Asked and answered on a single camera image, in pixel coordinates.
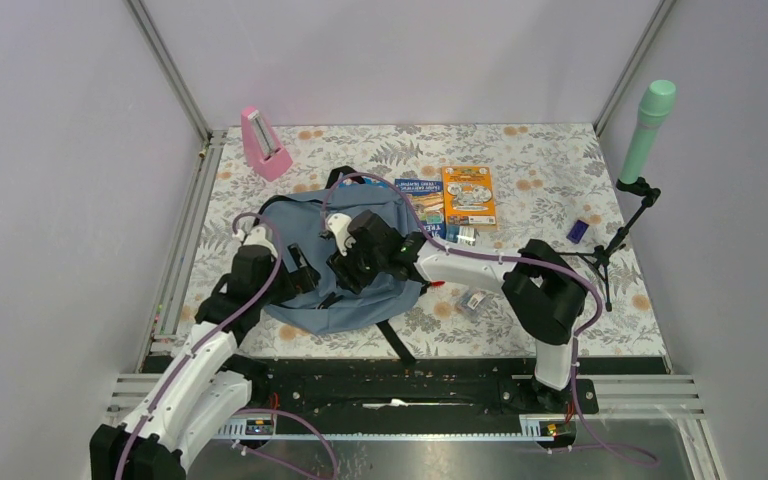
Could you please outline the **blue student backpack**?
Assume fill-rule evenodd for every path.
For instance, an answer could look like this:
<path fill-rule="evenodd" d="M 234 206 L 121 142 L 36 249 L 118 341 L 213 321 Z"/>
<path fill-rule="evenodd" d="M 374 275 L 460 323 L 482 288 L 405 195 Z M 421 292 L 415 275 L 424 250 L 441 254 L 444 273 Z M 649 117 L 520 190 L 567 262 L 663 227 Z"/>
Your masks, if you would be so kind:
<path fill-rule="evenodd" d="M 389 323 L 413 308 L 427 285 L 390 261 L 404 238 L 419 231 L 409 202 L 342 166 L 331 171 L 325 188 L 274 195 L 258 213 L 276 228 L 290 270 L 274 284 L 296 292 L 266 313 L 316 335 L 376 326 L 404 365 L 415 364 Z"/>

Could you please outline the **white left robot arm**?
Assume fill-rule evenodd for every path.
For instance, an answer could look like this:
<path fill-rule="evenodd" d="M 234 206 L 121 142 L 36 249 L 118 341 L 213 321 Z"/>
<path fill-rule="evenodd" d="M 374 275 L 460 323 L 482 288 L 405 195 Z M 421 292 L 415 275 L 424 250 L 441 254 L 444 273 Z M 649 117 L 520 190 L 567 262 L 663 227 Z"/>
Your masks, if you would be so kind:
<path fill-rule="evenodd" d="M 101 425 L 92 435 L 91 478 L 186 478 L 236 411 L 269 401 L 262 366 L 236 352 L 262 309 L 312 291 L 318 280 L 297 245 L 245 240 L 157 384 L 119 425 Z"/>

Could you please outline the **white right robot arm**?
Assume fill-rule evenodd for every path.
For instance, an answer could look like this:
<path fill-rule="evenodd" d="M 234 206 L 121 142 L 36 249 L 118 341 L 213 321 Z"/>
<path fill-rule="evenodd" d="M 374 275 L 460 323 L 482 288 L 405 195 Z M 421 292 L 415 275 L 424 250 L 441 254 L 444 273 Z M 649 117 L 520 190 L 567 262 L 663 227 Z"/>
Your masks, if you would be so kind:
<path fill-rule="evenodd" d="M 536 341 L 535 402 L 557 412 L 573 398 L 573 329 L 583 312 L 584 279 L 546 243 L 531 240 L 516 253 L 401 234 L 366 210 L 328 214 L 324 237 L 337 251 L 327 261 L 340 287 L 361 293 L 381 275 L 421 284 L 445 282 L 502 295 Z"/>

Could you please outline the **blue treehouse book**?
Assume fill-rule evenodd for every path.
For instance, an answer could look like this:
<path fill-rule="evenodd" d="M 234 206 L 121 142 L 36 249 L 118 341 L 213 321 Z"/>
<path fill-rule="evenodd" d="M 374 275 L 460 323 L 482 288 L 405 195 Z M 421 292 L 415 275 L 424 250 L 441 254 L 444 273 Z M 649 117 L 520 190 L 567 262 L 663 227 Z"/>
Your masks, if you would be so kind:
<path fill-rule="evenodd" d="M 426 230 L 432 236 L 446 239 L 443 183 L 437 180 L 396 179 L 394 184 L 409 197 Z"/>

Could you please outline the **small blue label jar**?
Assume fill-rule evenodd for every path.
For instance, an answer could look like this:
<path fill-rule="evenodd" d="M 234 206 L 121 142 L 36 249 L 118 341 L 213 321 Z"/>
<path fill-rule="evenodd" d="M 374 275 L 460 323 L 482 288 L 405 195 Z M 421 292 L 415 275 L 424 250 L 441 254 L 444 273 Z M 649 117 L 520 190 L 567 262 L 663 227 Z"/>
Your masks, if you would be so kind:
<path fill-rule="evenodd" d="M 478 240 L 478 232 L 471 226 L 452 226 L 449 233 L 449 240 L 459 245 L 475 246 Z"/>

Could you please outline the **orange book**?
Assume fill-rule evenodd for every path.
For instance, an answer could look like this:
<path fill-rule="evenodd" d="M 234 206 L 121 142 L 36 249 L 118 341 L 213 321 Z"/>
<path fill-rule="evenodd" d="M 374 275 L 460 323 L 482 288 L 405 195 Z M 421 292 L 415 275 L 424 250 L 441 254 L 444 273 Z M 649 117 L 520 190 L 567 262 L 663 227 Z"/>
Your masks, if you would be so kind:
<path fill-rule="evenodd" d="M 493 231 L 498 227 L 492 174 L 486 166 L 441 169 L 445 220 L 448 226 Z"/>

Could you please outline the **pink metronome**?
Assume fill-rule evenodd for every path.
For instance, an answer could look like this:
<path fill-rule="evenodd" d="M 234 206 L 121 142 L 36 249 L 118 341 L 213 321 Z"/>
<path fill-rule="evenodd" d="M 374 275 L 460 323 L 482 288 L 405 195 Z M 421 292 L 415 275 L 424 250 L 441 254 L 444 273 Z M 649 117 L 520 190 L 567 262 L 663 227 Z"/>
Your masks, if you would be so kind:
<path fill-rule="evenodd" d="M 247 164 L 267 182 L 277 180 L 292 166 L 289 151 L 260 110 L 253 106 L 241 112 L 241 138 Z"/>

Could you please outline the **floral tablecloth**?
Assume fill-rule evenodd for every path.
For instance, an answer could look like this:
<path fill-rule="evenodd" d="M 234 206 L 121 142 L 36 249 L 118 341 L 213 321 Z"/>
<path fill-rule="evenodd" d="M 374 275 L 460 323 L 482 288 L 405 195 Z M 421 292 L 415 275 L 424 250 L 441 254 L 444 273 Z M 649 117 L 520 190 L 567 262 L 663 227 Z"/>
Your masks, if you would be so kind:
<path fill-rule="evenodd" d="M 529 358 L 665 353 L 590 124 L 279 127 L 274 181 L 224 139 L 185 298 L 183 354 Z"/>

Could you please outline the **purple toy brick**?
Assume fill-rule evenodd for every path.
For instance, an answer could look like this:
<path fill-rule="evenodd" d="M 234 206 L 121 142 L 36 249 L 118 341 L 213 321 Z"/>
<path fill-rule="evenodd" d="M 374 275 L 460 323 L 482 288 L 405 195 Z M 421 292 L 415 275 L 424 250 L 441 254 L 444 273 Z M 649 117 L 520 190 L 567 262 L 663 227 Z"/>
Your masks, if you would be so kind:
<path fill-rule="evenodd" d="M 567 233 L 566 238 L 572 244 L 579 244 L 583 240 L 589 228 L 589 223 L 584 220 L 577 219 Z"/>

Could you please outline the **black tripod stand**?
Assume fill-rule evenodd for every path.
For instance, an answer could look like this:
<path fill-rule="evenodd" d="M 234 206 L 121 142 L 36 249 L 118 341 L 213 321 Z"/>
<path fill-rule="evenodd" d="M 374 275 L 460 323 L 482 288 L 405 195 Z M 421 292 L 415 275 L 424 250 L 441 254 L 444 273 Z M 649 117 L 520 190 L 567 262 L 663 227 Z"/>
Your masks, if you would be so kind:
<path fill-rule="evenodd" d="M 661 196 L 661 190 L 652 187 L 644 177 L 638 177 L 633 183 L 624 183 L 621 180 L 617 180 L 615 186 L 621 192 L 641 198 L 640 206 L 632 217 L 617 230 L 607 245 L 597 245 L 591 252 L 560 253 L 561 256 L 576 257 L 583 260 L 597 278 L 602 281 L 604 286 L 604 310 L 607 312 L 613 310 L 609 275 L 611 257 L 626 246 L 626 240 L 631 228 L 642 214 L 651 208 Z"/>

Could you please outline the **mint green microphone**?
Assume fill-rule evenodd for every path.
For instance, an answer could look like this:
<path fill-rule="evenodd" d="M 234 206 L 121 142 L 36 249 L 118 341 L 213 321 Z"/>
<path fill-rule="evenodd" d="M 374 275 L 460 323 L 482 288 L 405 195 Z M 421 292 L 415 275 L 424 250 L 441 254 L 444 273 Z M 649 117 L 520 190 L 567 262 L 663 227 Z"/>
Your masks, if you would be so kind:
<path fill-rule="evenodd" d="M 631 185 L 641 176 L 659 128 L 672 112 L 677 87 L 669 80 L 655 80 L 644 91 L 637 111 L 637 123 L 627 149 L 618 181 Z"/>

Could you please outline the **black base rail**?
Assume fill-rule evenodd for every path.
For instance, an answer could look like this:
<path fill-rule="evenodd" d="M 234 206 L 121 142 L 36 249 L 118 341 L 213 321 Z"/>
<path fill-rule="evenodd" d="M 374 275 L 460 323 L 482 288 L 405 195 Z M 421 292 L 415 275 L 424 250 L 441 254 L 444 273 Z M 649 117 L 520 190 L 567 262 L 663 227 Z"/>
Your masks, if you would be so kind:
<path fill-rule="evenodd" d="M 565 420 L 577 402 L 599 404 L 590 380 L 556 392 L 534 379 L 532 359 L 246 359 L 227 368 L 253 384 L 252 408 L 273 405 L 331 435 L 490 436 L 520 430 L 522 415 Z"/>

